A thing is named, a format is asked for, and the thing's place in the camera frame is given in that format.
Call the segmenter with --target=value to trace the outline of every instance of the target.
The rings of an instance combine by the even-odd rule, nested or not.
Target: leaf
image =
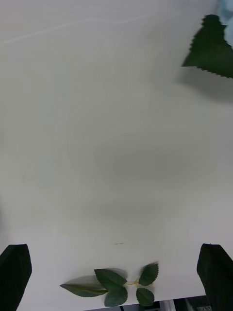
[[[0,255],[0,310],[16,311],[31,273],[27,244],[9,245]]]
[[[96,297],[106,294],[107,290],[98,290],[89,286],[82,286],[79,284],[62,284],[62,288],[80,297]]]
[[[233,78],[233,50],[224,40],[224,29],[225,26],[220,23],[218,16],[205,16],[202,28],[194,36],[183,67],[197,67]]]
[[[128,293],[125,287],[119,288],[117,291],[109,292],[105,298],[104,305],[106,307],[116,307],[126,302]]]
[[[146,288],[138,288],[136,296],[137,301],[143,307],[150,307],[154,303],[154,294]]]
[[[118,273],[108,269],[95,269],[97,280],[109,291],[118,290],[127,280]]]
[[[148,286],[152,284],[158,277],[159,266],[157,263],[151,263],[144,267],[141,277],[138,281],[142,286]]]

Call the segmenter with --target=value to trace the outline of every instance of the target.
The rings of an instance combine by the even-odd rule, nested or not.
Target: leaf stem
[[[138,281],[134,281],[134,282],[127,282],[126,285],[135,285],[138,288]]]

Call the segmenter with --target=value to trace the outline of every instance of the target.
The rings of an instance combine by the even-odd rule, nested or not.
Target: scratch mark
[[[57,31],[57,30],[60,30],[60,29],[63,29],[63,28],[67,28],[67,27],[70,27],[70,26],[73,26],[73,25],[82,24],[82,23],[109,23],[109,24],[112,24],[112,25],[123,25],[123,24],[131,23],[133,21],[136,21],[136,20],[139,20],[139,19],[143,19],[143,18],[146,18],[146,17],[151,17],[151,16],[154,16],[154,14],[145,14],[145,15],[141,15],[141,16],[134,17],[134,18],[131,18],[131,19],[123,20],[123,21],[110,20],[110,19],[87,18],[87,19],[83,19],[83,20],[79,20],[79,21],[73,21],[73,22],[70,22],[70,23],[61,24],[61,25],[58,25],[58,26],[55,26],[55,27],[52,27],[52,28],[39,30],[39,31],[36,31],[34,33],[31,33],[31,34],[21,35],[21,36],[12,38],[12,39],[7,39],[7,40],[2,41],[0,43],[0,46],[7,45],[7,44],[12,44],[12,43],[15,43],[15,42],[19,42],[19,41],[22,41],[22,40],[25,40],[25,39],[29,39],[29,38],[38,36],[38,35],[44,35],[44,34],[52,33],[54,31]]]

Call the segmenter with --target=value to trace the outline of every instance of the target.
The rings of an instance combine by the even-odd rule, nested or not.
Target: white table
[[[233,256],[233,80],[180,67],[214,7],[1,1],[0,251],[33,263],[18,311],[102,308],[59,285],[152,261],[156,300],[202,295],[202,243]]]

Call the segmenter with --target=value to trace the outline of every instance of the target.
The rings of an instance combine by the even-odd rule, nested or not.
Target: light blue petal
[[[228,11],[233,11],[233,0],[225,0],[226,1],[226,8]]]
[[[227,26],[228,21],[233,17],[233,11],[227,9],[226,0],[220,0],[217,14],[221,24]]]
[[[228,22],[228,26],[225,28],[225,41],[233,48],[233,18]]]

